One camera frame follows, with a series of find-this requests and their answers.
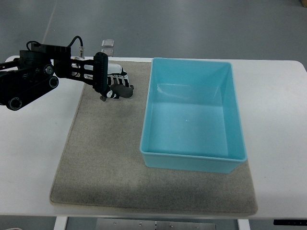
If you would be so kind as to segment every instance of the small plastic square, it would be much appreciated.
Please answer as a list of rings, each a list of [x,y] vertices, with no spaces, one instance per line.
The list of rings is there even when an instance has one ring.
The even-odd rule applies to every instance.
[[[105,53],[109,57],[113,56],[113,49],[102,49],[101,52]]]
[[[102,47],[113,47],[113,45],[114,45],[114,40],[110,39],[103,40],[101,44]]]

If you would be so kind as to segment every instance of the light blue container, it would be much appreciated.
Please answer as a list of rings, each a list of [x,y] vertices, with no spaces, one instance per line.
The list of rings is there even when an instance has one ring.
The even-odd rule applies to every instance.
[[[155,168],[229,173],[246,161],[231,64],[154,58],[140,151]]]

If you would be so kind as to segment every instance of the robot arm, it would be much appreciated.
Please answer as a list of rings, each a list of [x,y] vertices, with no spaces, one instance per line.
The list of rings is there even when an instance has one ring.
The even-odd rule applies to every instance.
[[[27,43],[28,50],[20,50],[19,58],[1,63],[0,104],[11,110],[19,110],[55,89],[59,84],[58,78],[83,81],[92,85],[103,98],[119,98],[120,93],[113,92],[108,83],[110,74],[125,76],[124,70],[120,65],[113,64],[110,70],[115,73],[109,73],[108,57],[101,52],[96,53],[92,60],[71,58],[71,45],[77,38],[80,40],[80,54],[83,56],[82,40],[76,36],[68,46],[51,46],[30,41]],[[17,67],[18,70],[4,71],[12,67]]]

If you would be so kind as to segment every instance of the felt pad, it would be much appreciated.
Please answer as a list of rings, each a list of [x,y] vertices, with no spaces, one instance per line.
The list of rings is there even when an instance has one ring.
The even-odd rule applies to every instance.
[[[102,102],[92,86],[84,86],[51,203],[160,214],[255,214],[248,161],[229,174],[145,166],[139,146],[151,63],[116,63],[128,73],[133,96]]]

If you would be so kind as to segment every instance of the black cable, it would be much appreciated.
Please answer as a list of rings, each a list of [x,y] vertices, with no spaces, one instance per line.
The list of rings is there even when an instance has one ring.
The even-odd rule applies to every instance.
[[[80,38],[80,36],[75,36],[75,37],[73,38],[73,40],[71,41],[71,43],[70,43],[67,47],[71,47],[72,44],[77,40],[77,38],[80,40],[80,46],[83,46],[83,41],[82,41],[82,39]]]
[[[30,50],[30,48],[29,48],[29,44],[30,44],[30,43],[36,43],[36,44],[40,45],[40,43],[37,42],[37,41],[29,41],[29,42],[27,42],[27,49],[28,49],[28,50]]]

